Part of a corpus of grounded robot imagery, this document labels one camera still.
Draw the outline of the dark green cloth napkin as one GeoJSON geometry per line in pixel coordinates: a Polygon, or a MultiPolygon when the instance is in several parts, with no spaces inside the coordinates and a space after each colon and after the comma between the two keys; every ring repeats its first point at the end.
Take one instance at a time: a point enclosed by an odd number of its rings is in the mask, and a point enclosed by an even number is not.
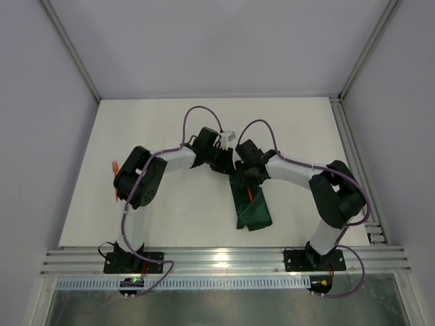
{"type": "Polygon", "coordinates": [[[247,187],[244,187],[237,172],[235,162],[234,175],[229,176],[232,198],[237,215],[237,229],[247,228],[250,232],[272,226],[273,220],[268,209],[261,186],[249,187],[253,194],[250,202],[247,187]]]}

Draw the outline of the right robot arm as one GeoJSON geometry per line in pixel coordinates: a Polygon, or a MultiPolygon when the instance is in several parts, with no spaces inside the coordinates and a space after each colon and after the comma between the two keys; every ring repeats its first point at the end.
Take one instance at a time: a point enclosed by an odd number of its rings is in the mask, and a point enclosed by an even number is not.
{"type": "Polygon", "coordinates": [[[266,152],[252,140],[235,147],[240,160],[236,168],[244,185],[257,186],[266,180],[287,181],[309,190],[320,222],[302,253],[302,266],[310,270],[325,268],[352,219],[368,208],[367,195],[347,165],[335,160],[327,165],[287,158],[277,149],[266,152]]]}

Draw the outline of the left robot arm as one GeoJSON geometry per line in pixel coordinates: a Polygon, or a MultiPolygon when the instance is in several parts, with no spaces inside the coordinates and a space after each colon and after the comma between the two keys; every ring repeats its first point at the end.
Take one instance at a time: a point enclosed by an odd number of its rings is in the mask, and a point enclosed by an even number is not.
{"type": "Polygon", "coordinates": [[[113,251],[105,258],[105,273],[138,273],[144,264],[161,267],[162,254],[145,252],[142,236],[133,236],[143,226],[144,218],[136,217],[156,197],[164,174],[189,170],[203,164],[224,175],[232,175],[233,131],[216,131],[208,127],[179,147],[151,152],[136,146],[114,178],[116,196],[124,202],[121,235],[112,244],[113,251]]]}

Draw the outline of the orange plastic fork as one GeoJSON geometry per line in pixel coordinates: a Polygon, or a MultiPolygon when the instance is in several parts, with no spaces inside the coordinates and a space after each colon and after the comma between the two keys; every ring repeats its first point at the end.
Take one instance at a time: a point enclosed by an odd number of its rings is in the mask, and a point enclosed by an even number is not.
{"type": "Polygon", "coordinates": [[[118,202],[119,201],[119,196],[118,196],[118,188],[117,188],[117,185],[116,185],[116,181],[117,181],[117,176],[118,176],[120,168],[119,168],[118,162],[116,160],[111,162],[111,166],[112,166],[112,172],[114,174],[115,199],[116,199],[116,202],[118,202]]]}

